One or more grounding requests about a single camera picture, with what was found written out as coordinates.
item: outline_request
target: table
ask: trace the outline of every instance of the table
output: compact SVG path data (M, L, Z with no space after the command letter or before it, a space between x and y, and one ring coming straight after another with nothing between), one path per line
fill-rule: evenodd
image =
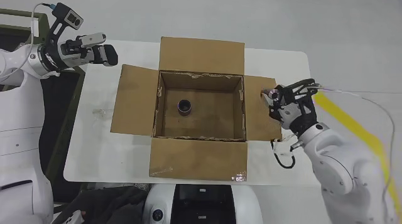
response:
M157 70L159 43L108 40L119 54L116 67L88 65L64 169L67 181L108 183L187 183L318 186L311 162L302 149L293 169L276 162L270 143L249 141L247 181L193 181L148 176L151 138L110 133L117 85L123 63ZM306 54L299 51L245 49L245 75L275 78L288 85L310 77ZM290 134L283 130L284 136ZM296 141L280 144L289 150ZM290 157L281 157L287 164Z

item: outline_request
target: box flap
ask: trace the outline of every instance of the box flap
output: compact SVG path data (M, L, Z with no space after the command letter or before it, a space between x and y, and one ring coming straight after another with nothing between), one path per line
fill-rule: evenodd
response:
M152 135L158 71L123 65L111 132Z
M275 88L273 78L244 76L244 100L246 104L246 139L271 141L282 139L281 124L269 116L269 109L261 99L261 90Z
M245 181L247 143L152 139L149 176Z
M244 74L244 43L161 38L160 70Z

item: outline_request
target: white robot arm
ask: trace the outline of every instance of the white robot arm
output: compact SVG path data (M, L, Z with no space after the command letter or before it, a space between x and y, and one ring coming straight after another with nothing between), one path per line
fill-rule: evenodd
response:
M40 79L86 63L117 65L113 46L98 45L106 40L102 33L58 43L67 26L78 29L83 20L62 3L52 14L56 21L44 44L0 50L0 84L18 86L0 94L0 223L53 220L52 187L41 170L38 150L45 119ZM82 222L80 213L71 219Z
M310 158L332 223L397 223L378 158L364 143L348 141L317 122L314 86L314 79L302 80L263 90L261 96L269 115L297 135L290 151L302 147Z

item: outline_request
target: yellow floor line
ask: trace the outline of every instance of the yellow floor line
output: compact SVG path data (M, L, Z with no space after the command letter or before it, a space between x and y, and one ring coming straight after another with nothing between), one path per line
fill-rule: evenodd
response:
M358 121L354 120L340 107L335 105L322 92L319 92L314 96L314 101L317 105L323 108L323 110L325 110L332 117L337 119L342 125L348 128L348 130L354 133L358 138L363 140L369 146L371 151L378 156L381 162L381 168L383 169L384 172L385 180L387 180L389 175L388 158L381 140L378 139L373 134L371 134L370 132L368 132L367 130L365 130L365 128L363 128L363 126L361 126L358 123ZM389 185L388 191L395 203L396 212L400 213L401 205L399 203L398 192L396 190L394 180L392 180L391 184Z

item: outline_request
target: cardboard box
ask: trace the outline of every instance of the cardboard box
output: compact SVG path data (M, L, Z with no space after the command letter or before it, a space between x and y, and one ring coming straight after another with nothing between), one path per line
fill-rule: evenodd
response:
M244 75L244 43L162 38L159 70L122 66L111 132L152 137L151 177L245 181L246 141L282 138L260 97L275 86Z

